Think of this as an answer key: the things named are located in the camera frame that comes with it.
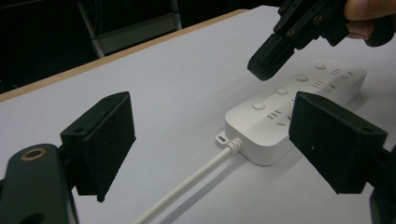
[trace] table surface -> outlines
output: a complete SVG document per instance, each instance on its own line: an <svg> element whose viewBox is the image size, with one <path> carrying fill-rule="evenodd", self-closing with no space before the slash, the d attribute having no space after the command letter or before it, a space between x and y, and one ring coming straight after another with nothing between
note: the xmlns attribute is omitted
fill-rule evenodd
<svg viewBox="0 0 396 224"><path fill-rule="evenodd" d="M247 64L272 33L276 10L236 13L103 65L80 67L50 85L2 96L1 177L14 153L41 143L59 146L59 133L83 112L107 95L129 91L137 140L105 202L74 194L80 223L132 223L219 153L215 136L228 110L316 58L367 70L361 95L347 107L389 133L385 148L396 145L395 40L369 48L345 39L332 48L320 38L261 82ZM367 185L363 194L336 195L297 149L268 167L236 155L153 223L371 223L371 191Z"/></svg>

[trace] white cable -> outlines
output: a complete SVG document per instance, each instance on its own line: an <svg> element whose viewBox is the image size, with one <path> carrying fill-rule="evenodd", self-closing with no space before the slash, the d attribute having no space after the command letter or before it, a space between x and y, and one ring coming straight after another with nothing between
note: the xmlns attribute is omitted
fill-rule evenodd
<svg viewBox="0 0 396 224"><path fill-rule="evenodd" d="M134 224L148 223L155 218L167 205L178 199L183 193L191 189L195 184L201 181L205 176L210 174L214 169L221 165L230 155L241 150L243 144L239 138L235 138L227 147L224 148L215 158L205 164L201 169L197 170L190 177L181 182L177 187L163 196L158 202L150 207Z"/></svg>

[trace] finger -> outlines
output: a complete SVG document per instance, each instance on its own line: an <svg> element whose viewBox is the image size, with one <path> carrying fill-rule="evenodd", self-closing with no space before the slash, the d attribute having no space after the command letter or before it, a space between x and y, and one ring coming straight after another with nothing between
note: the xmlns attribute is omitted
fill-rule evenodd
<svg viewBox="0 0 396 224"><path fill-rule="evenodd" d="M353 21L346 25L351 38L369 39L374 30L372 21Z"/></svg>
<svg viewBox="0 0 396 224"><path fill-rule="evenodd" d="M344 14L350 21L370 20L396 13L396 0L347 0Z"/></svg>

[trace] power strip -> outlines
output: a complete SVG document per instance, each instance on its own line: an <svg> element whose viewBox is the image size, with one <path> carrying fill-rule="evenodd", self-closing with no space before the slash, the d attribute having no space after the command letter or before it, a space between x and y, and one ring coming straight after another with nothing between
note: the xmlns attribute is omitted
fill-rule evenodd
<svg viewBox="0 0 396 224"><path fill-rule="evenodd" d="M360 93L365 76L364 69L351 64L315 60L227 112L225 130L216 136L216 142L226 147L230 139L240 138L244 156L257 165L272 165L294 148L289 126L297 91L345 105Z"/></svg>

